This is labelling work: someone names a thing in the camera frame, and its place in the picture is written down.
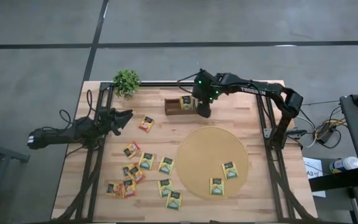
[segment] black cable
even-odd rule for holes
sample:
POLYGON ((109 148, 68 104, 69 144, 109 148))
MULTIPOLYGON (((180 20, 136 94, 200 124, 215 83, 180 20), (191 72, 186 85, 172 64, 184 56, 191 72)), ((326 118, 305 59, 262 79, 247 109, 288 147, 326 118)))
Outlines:
POLYGON ((187 93, 193 94, 192 92, 190 92, 190 91, 186 90, 185 88, 183 88, 182 86, 180 86, 180 82, 183 81, 183 80, 186 80, 186 79, 188 79, 188 78, 191 78, 191 77, 193 77, 193 76, 196 76, 196 75, 198 75, 198 73, 193 74, 193 75, 190 75, 190 76, 188 76, 188 77, 186 77, 186 78, 182 78, 181 80, 178 80, 178 81, 177 81, 177 84, 178 84, 179 89, 181 89, 181 90, 183 90, 183 91, 185 91, 185 92, 187 92, 187 93))
POLYGON ((310 123, 313 125, 313 129, 316 129, 316 125, 314 125, 314 122, 312 122, 312 121, 309 119, 309 117, 305 114, 305 112, 303 112, 302 109, 301 109, 300 111, 301 111, 301 113, 303 114, 303 116, 305 116, 305 118, 306 118, 308 121, 310 121, 310 123))
POLYGON ((334 111, 336 111, 336 109, 340 108, 341 106, 338 106, 337 108, 333 109, 333 111, 331 112, 331 115, 329 115, 329 119, 328 119, 328 127, 330 127, 331 125, 331 118, 333 117, 334 111))
POLYGON ((322 145, 322 146, 324 146, 324 147, 326 147, 327 149, 333 149, 333 148, 335 148, 340 142, 341 142, 341 139, 342 139, 342 134, 341 134, 341 132, 340 131, 338 131, 338 130, 336 130, 335 129, 335 131, 337 131, 338 132, 338 134, 339 134, 339 139, 338 139, 338 142, 335 144, 335 145, 333 145, 333 146, 326 146, 325 144, 323 144, 323 143, 320 143, 320 145, 322 145))
POLYGON ((302 145, 301 142, 299 142, 298 140, 294 139, 293 137, 290 137, 290 136, 287 136, 287 137, 292 139, 292 140, 294 140, 294 141, 296 141, 298 143, 298 145, 301 147, 301 150, 303 149, 303 145, 302 145))
POLYGON ((82 149, 83 147, 84 147, 84 146, 81 146, 81 147, 79 147, 78 149, 75 149, 75 150, 73 150, 73 151, 67 153, 66 156, 65 156, 65 159, 67 158, 68 155, 70 155, 71 153, 74 153, 74 152, 76 152, 76 151, 82 149))
POLYGON ((96 112, 96 110, 92 108, 93 98, 92 98, 92 91, 91 90, 88 90, 86 92, 86 102, 88 103, 88 106, 89 106, 88 114, 81 121, 72 122, 71 121, 71 116, 67 112, 67 110, 59 110, 60 118, 67 123, 66 127, 64 127, 63 129, 58 129, 58 128, 53 128, 53 127, 50 127, 50 126, 44 126, 44 127, 41 128, 41 131, 43 131, 44 129, 52 129, 52 130, 55 130, 57 132, 57 134, 59 135, 59 134, 65 132, 70 127, 70 125, 83 123, 84 121, 86 121, 86 118, 89 118, 89 116, 91 114, 91 111, 96 112), (65 113, 67 115, 68 119, 64 118, 62 113, 65 113))
POLYGON ((311 168, 313 168, 313 169, 315 169, 315 170, 317 170, 317 171, 320 171, 320 172, 322 172, 322 173, 324 173, 324 174, 331 175, 331 173, 322 171, 321 169, 317 169, 317 168, 315 168, 315 167, 313 167, 313 166, 311 166, 311 165, 305 164, 305 166, 311 167, 311 168))
POLYGON ((317 102, 317 103, 305 103, 305 104, 302 104, 302 106, 310 106, 310 105, 316 105, 316 104, 322 104, 322 103, 335 103, 335 102, 339 102, 339 100, 323 101, 323 102, 317 102))

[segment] wooden box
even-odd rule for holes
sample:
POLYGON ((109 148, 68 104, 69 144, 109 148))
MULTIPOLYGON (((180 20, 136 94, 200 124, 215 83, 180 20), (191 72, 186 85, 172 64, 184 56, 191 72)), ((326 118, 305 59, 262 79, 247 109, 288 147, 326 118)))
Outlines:
POLYGON ((196 110, 182 110, 179 99, 165 99, 165 115, 197 114, 196 110))

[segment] orange tea packet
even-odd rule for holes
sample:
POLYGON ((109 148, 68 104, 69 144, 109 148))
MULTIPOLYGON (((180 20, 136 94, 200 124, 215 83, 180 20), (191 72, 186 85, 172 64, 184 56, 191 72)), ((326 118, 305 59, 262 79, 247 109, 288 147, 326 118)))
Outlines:
POLYGON ((154 120, 148 116, 144 116, 142 122, 140 122, 139 128, 145 130, 146 132, 150 131, 154 124, 154 120))
POLYGON ((136 195, 136 184, 132 179, 124 180, 121 189, 123 198, 128 198, 130 196, 136 195))
POLYGON ((132 180, 135 181, 135 183, 139 183, 142 179, 145 178, 145 175, 143 172, 139 169, 139 166, 134 166, 132 169, 128 172, 129 177, 131 177, 132 180))
POLYGON ((108 182, 106 195, 107 196, 121 195, 121 187, 122 187, 122 184, 117 184, 117 183, 112 182, 112 181, 108 182))
POLYGON ((139 151, 140 147, 134 141, 124 149, 124 153, 128 158, 134 157, 139 151))

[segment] gray concrete floor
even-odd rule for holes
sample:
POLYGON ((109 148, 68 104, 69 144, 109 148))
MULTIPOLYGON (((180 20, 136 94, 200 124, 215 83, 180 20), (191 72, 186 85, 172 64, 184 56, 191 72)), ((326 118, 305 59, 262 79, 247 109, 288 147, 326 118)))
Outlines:
MULTIPOLYGON (((91 43, 101 3, 1 0, 0 44, 91 43)), ((299 40, 358 40, 358 0, 110 0, 100 38, 101 43, 299 40)), ((31 151, 26 140, 35 128, 63 126, 59 109, 74 114, 89 52, 0 50, 0 145, 31 153, 28 164, 10 166, 0 194, 0 223, 49 219, 66 146, 31 151)), ((358 46, 98 49, 90 80, 110 80, 123 68, 138 70, 143 80, 177 80, 200 67, 284 80, 305 103, 358 93, 358 46)), ((336 105, 303 110, 319 123, 336 105)), ((311 129, 302 120, 296 125, 311 129)), ((335 149, 315 144, 303 150, 317 158, 354 154, 346 129, 335 149)), ((330 194, 316 198, 319 216, 348 222, 347 206, 334 207, 330 194)))

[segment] wire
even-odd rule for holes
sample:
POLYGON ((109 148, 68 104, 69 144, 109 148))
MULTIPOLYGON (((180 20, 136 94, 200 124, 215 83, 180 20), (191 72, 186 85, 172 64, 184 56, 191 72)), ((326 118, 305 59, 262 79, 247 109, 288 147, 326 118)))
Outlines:
POLYGON ((192 94, 192 92, 190 92, 189 90, 187 90, 187 89, 183 88, 182 86, 180 86, 180 82, 183 81, 183 80, 186 80, 186 79, 188 79, 188 78, 191 78, 191 77, 193 77, 193 76, 196 76, 196 75, 198 75, 198 73, 193 74, 193 75, 190 75, 190 76, 188 76, 188 77, 186 77, 186 78, 182 78, 181 80, 178 80, 178 81, 177 81, 177 84, 178 84, 179 89, 181 89, 181 90, 183 90, 183 91, 185 91, 185 92, 187 92, 187 93, 192 94))
POLYGON ((298 143, 298 145, 301 147, 301 150, 303 149, 302 143, 300 143, 298 140, 294 139, 293 137, 290 137, 290 136, 287 136, 287 137, 292 139, 292 140, 294 140, 294 141, 296 141, 298 143))
POLYGON ((316 142, 316 138, 313 138, 313 142, 309 145, 309 146, 306 146, 307 148, 310 148, 311 146, 313 146, 316 142))
POLYGON ((327 149, 333 149, 333 148, 335 148, 335 147, 341 142, 341 139, 342 139, 342 134, 341 134, 341 132, 338 131, 338 130, 335 130, 335 131, 337 131, 338 134, 339 134, 338 142, 337 142, 335 145, 333 145, 333 146, 326 146, 325 144, 321 144, 322 146, 326 147, 327 149))
POLYGON ((305 118, 310 122, 310 124, 313 126, 313 129, 316 128, 316 126, 314 125, 314 123, 310 120, 310 118, 305 114, 305 112, 303 112, 302 109, 300 109, 301 113, 303 114, 303 116, 305 116, 305 118))
POLYGON ((77 121, 77 122, 72 122, 71 121, 71 116, 67 112, 67 110, 59 110, 60 118, 67 123, 66 127, 64 127, 63 129, 58 129, 58 128, 53 128, 53 127, 50 127, 50 126, 44 126, 44 127, 41 128, 41 131, 44 131, 45 129, 52 129, 52 130, 55 130, 57 132, 57 134, 59 135, 59 134, 65 132, 70 127, 70 125, 82 124, 84 121, 86 121, 86 118, 89 118, 89 116, 91 114, 91 111, 96 112, 96 110, 92 108, 93 98, 92 98, 92 91, 91 90, 88 90, 86 92, 86 102, 87 102, 87 104, 89 106, 89 110, 88 110, 88 114, 82 120, 77 121), (63 113, 65 113, 67 115, 68 119, 63 117, 63 113))
POLYGON ((84 147, 84 146, 81 146, 81 147, 79 147, 78 149, 74 149, 73 151, 67 153, 66 156, 65 156, 65 159, 67 158, 68 155, 70 155, 71 153, 74 153, 74 152, 76 152, 76 151, 82 149, 83 147, 84 147))
POLYGON ((303 121, 306 121, 307 123, 309 123, 313 127, 313 129, 316 128, 316 126, 311 121, 309 121, 308 119, 303 118, 301 116, 297 116, 296 118, 299 118, 299 119, 302 119, 303 121))
POLYGON ((305 104, 302 104, 302 106, 311 106, 311 105, 316 105, 316 104, 335 103, 335 102, 339 102, 339 100, 323 101, 323 102, 317 102, 317 103, 305 103, 305 104))
POLYGON ((338 108, 340 108, 341 106, 338 106, 337 108, 333 109, 333 111, 331 112, 331 115, 329 115, 329 123, 328 123, 328 127, 331 125, 331 118, 333 117, 333 113, 334 111, 336 111, 338 108))
POLYGON ((304 164, 304 165, 305 165, 305 166, 308 166, 308 167, 311 167, 311 168, 313 168, 313 169, 315 169, 315 170, 317 170, 317 171, 320 171, 320 172, 322 172, 322 173, 324 173, 324 174, 329 174, 329 175, 331 175, 331 173, 322 171, 321 169, 317 169, 317 168, 315 168, 315 167, 313 167, 313 166, 311 166, 311 165, 309 165, 309 164, 304 164))

